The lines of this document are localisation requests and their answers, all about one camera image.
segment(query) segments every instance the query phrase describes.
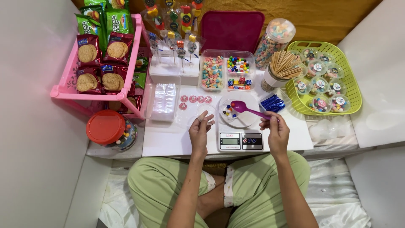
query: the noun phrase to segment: hand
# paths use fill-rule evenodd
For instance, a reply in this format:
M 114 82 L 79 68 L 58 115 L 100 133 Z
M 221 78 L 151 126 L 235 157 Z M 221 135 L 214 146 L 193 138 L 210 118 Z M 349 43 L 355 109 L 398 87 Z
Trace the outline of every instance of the hand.
M 261 118 L 262 121 L 259 126 L 260 130 L 266 128 L 270 129 L 268 143 L 270 152 L 275 159 L 280 158 L 282 155 L 287 155 L 288 137 L 290 136 L 290 129 L 287 127 L 283 117 L 275 112 L 265 112 L 266 116 L 271 116 L 271 120 Z
M 208 111 L 204 111 L 199 117 L 197 117 L 194 122 L 191 124 L 188 133 L 190 135 L 191 140 L 191 157 L 195 157 L 196 159 L 204 160 L 207 156 L 207 131 L 211 129 L 211 125 L 207 125 L 208 121 L 214 118 L 214 115 L 211 114 L 206 116 Z

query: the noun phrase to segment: candy jar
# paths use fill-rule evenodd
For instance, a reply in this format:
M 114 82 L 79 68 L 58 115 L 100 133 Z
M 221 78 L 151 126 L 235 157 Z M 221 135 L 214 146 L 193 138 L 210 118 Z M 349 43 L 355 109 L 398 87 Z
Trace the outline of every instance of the candy jar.
M 330 98 L 330 102 L 332 103 L 332 112 L 344 113 L 349 111 L 350 109 L 350 101 L 344 95 L 341 94 L 333 95 Z
M 309 80 L 304 77 L 297 77 L 294 79 L 295 89 L 298 95 L 309 94 L 312 89 L 312 84 Z
M 328 90 L 328 81 L 324 78 L 316 76 L 311 79 L 312 89 L 311 94 L 326 93 Z
M 326 90 L 328 96 L 333 96 L 336 94 L 346 95 L 347 89 L 346 85 L 339 79 L 332 79 L 328 83 L 329 88 Z
M 256 68 L 265 71 L 270 63 L 270 56 L 284 50 L 295 35 L 295 26 L 284 18 L 270 21 L 255 52 Z
M 317 112 L 330 112 L 332 109 L 332 102 L 323 94 L 319 94 L 312 99 L 309 107 Z
M 300 51 L 297 50 L 290 50 L 289 52 L 291 52 L 291 54 L 294 54 L 297 56 L 297 58 L 299 58 L 301 60 L 301 62 L 304 61 L 304 56 L 302 55 L 302 53 Z
M 301 55 L 303 57 L 303 62 L 305 62 L 306 65 L 312 60 L 315 60 L 315 55 L 318 53 L 318 51 L 315 48 L 305 48 L 304 50 L 301 51 Z
M 295 67 L 301 67 L 303 69 L 303 71 L 301 72 L 300 75 L 298 75 L 298 77 L 304 77 L 308 73 L 308 68 L 307 68 L 307 66 L 305 66 L 304 63 L 299 63 L 299 64 L 295 65 L 294 68 Z
M 343 78 L 345 77 L 345 72 L 343 69 L 336 63 L 330 63 L 326 65 L 326 72 L 324 75 L 325 78 Z
M 312 60 L 308 63 L 307 77 L 322 76 L 326 73 L 326 66 L 320 60 Z
M 336 62 L 335 57 L 328 52 L 318 52 L 316 58 L 323 61 L 325 65 Z
M 89 139 L 115 151 L 123 151 L 134 145 L 138 132 L 126 117 L 113 110 L 95 113 L 87 122 Z

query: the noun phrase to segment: green pants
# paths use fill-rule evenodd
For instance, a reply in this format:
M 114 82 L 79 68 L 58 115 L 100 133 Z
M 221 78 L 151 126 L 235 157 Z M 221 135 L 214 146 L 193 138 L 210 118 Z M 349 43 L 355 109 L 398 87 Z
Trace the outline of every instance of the green pants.
M 310 168 L 307 161 L 293 151 L 287 151 L 298 186 L 305 196 Z M 180 193 L 188 164 L 164 157 L 138 160 L 128 174 L 128 184 L 145 228 L 166 227 L 170 213 Z M 200 190 L 203 195 L 215 187 L 213 178 L 201 172 Z M 229 219 L 232 228 L 286 226 L 281 201 L 277 167 L 270 154 L 234 162 L 227 167 L 224 205 L 238 206 Z M 195 228 L 207 228 L 196 213 Z

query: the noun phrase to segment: magenta plastic tray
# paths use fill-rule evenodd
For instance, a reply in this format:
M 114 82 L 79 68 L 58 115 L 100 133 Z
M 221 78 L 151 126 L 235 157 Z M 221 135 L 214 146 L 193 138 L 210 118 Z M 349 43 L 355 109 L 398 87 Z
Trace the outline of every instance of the magenta plastic tray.
M 201 19 L 201 36 L 206 49 L 254 53 L 262 32 L 261 12 L 208 11 Z
M 142 118 L 139 110 L 128 100 L 127 94 L 131 88 L 132 75 L 134 75 L 136 57 L 138 55 L 139 43 L 141 40 L 141 33 L 145 40 L 149 40 L 145 37 L 146 33 L 142 32 L 145 30 L 145 26 L 142 22 L 142 17 L 140 14 L 131 14 L 132 21 L 134 24 L 134 43 L 132 46 L 131 56 L 133 56 L 128 64 L 127 76 L 125 79 L 124 87 L 121 92 L 117 95 L 90 95 L 90 94 L 79 94 L 76 89 L 76 70 L 77 66 L 77 40 L 73 44 L 72 51 L 70 52 L 69 59 L 66 63 L 65 69 L 62 74 L 62 78 L 58 85 L 52 87 L 50 96 L 56 99 L 63 99 L 66 104 L 72 108 L 84 113 L 85 115 L 91 116 L 96 111 L 99 111 L 101 102 L 99 101 L 120 101 L 125 106 L 127 106 L 133 114 L 125 114 L 130 118 Z M 89 107 L 84 107 L 74 100 L 87 100 L 93 101 L 92 105 Z

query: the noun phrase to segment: pink plastic shelf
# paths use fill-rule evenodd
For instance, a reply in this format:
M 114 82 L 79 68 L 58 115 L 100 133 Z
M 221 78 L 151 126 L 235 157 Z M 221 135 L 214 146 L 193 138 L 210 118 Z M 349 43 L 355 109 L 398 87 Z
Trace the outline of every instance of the pink plastic shelf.
M 117 95 L 90 95 L 90 94 L 79 94 L 76 89 L 76 71 L 78 70 L 77 62 L 77 40 L 75 41 L 72 51 L 70 52 L 69 59 L 66 63 L 65 69 L 62 74 L 62 78 L 58 85 L 53 86 L 50 96 L 56 99 L 63 99 L 66 104 L 72 108 L 82 112 L 85 115 L 91 116 L 95 112 L 102 109 L 98 101 L 120 101 L 125 106 L 127 106 L 133 114 L 130 114 L 131 118 L 142 118 L 139 110 L 128 100 L 127 94 L 131 88 L 132 76 L 134 75 L 136 56 L 138 55 L 139 43 L 141 40 L 141 33 L 145 40 L 149 40 L 146 37 L 145 26 L 142 22 L 142 17 L 140 14 L 132 14 L 132 21 L 134 24 L 134 43 L 132 46 L 131 56 L 129 64 L 127 77 L 125 78 L 124 87 L 121 92 Z M 87 100 L 93 101 L 92 105 L 88 108 L 83 107 L 74 100 Z

